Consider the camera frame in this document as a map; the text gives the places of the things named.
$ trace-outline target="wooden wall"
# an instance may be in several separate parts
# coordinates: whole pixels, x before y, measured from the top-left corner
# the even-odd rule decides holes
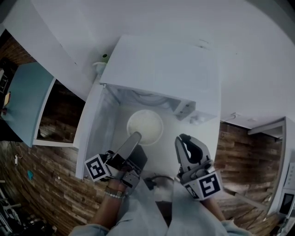
[[[6,57],[11,62],[21,65],[35,62],[35,59],[5,30],[0,36],[0,60]]]
[[[56,81],[43,112],[38,139],[73,143],[84,105],[82,99]]]
[[[75,178],[77,150],[73,148],[28,148],[21,144],[23,158],[18,166],[13,156],[21,154],[12,143],[0,142],[0,179],[2,186],[24,209],[42,216],[58,228],[57,235],[68,235],[76,225],[89,222],[99,208],[105,183]],[[267,203],[277,174],[281,144],[265,135],[248,136],[241,128],[221,124],[216,168],[221,170],[224,186],[239,193],[247,193],[255,200]],[[27,171],[34,173],[28,180]],[[250,232],[269,235],[278,222],[273,215],[265,221],[265,213],[223,193],[219,205],[227,219]]]

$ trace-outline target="white ceiling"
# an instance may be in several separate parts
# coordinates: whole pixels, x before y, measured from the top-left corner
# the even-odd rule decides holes
[[[268,7],[268,15],[245,0],[31,1],[78,64],[84,63],[77,52],[85,44],[93,42],[101,54],[111,53],[122,34],[203,45],[218,59],[222,119],[237,112],[241,116],[232,123],[248,128],[283,116],[295,120],[295,47],[288,37],[295,35],[295,24],[272,0],[257,4]],[[61,5],[67,10],[61,11]],[[77,10],[79,24],[74,23]],[[80,32],[85,30],[91,42],[83,44],[85,33]],[[75,33],[80,41],[71,45]]]

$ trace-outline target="person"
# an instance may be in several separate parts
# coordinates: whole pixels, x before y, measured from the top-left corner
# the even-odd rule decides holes
[[[125,191],[119,180],[111,179],[108,187]],[[225,220],[217,202],[206,199],[195,201],[174,180],[171,222],[166,222],[154,201],[153,192],[140,179],[134,192],[120,199],[105,194],[104,199],[88,225],[77,226],[70,236],[249,236],[233,220]]]
[[[0,114],[3,113],[5,116],[7,114],[7,109],[2,108]],[[8,124],[0,117],[0,141],[14,141],[23,142],[8,126]]]

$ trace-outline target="wooden floor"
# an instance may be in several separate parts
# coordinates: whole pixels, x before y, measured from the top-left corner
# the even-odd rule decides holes
[[[26,211],[55,225],[57,235],[68,235],[74,226],[89,222],[106,184],[74,177],[77,150],[28,148],[25,144],[20,144],[20,148],[23,158],[15,166],[13,157],[16,153],[21,155],[19,148],[14,143],[0,142],[0,179],[7,182],[2,186],[9,197],[22,203]],[[221,170],[225,187],[267,202],[278,170],[280,149],[274,138],[248,136],[244,129],[221,124],[215,166]],[[32,181],[28,180],[27,171],[33,172]],[[276,215],[263,221],[264,212],[229,194],[221,194],[218,201],[227,219],[234,218],[238,226],[256,235],[269,235],[278,222]]]

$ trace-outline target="white cabinet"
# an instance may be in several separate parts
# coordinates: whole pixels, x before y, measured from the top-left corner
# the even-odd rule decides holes
[[[79,148],[76,177],[83,178],[85,160],[110,149],[116,151],[124,143],[127,121],[141,109],[157,112],[164,122],[160,140],[143,147],[149,170],[177,173],[176,136],[198,136],[195,131],[202,126],[198,125],[216,118],[218,122],[212,123],[212,129],[216,136],[213,143],[217,145],[220,86],[213,52],[186,44],[122,36],[85,104],[75,140]]]

